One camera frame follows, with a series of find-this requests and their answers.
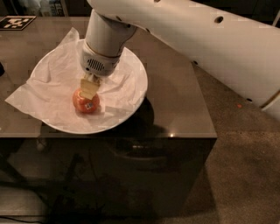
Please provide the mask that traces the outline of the white gripper with vent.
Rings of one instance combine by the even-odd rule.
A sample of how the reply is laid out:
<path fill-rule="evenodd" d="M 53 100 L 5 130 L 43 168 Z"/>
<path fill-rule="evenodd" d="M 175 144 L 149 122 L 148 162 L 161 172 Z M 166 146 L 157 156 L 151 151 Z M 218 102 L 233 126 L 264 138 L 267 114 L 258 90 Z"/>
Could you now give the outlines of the white gripper with vent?
<path fill-rule="evenodd" d="M 83 40 L 80 43 L 80 65 L 85 74 L 80 79 L 80 96 L 92 100 L 101 85 L 98 77 L 110 76 L 119 60 L 119 56 L 107 57 L 94 52 Z"/>

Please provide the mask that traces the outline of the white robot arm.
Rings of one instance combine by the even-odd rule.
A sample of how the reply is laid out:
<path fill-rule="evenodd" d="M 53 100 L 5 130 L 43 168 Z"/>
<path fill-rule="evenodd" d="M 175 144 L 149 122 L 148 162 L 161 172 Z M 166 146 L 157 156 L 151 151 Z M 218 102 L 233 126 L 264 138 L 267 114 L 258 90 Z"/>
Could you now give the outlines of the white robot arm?
<path fill-rule="evenodd" d="M 87 0 L 93 11 L 146 30 L 280 120 L 280 29 L 192 0 Z"/>

